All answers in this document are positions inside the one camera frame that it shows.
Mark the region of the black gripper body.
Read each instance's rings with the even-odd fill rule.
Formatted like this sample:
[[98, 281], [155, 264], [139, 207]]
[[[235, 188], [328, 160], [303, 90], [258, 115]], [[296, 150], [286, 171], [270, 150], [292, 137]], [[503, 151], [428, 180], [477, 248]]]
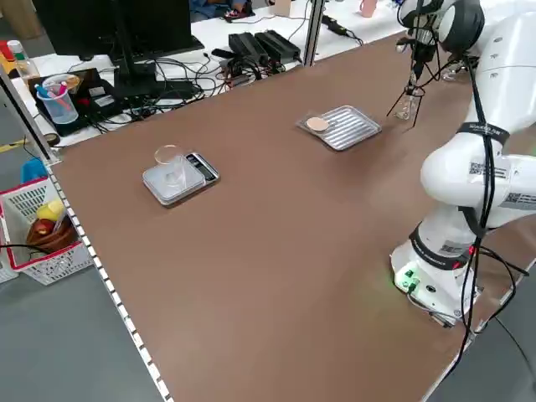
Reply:
[[436, 51], [436, 41], [428, 39], [415, 39], [412, 47], [412, 59], [416, 63], [429, 63], [433, 60]]

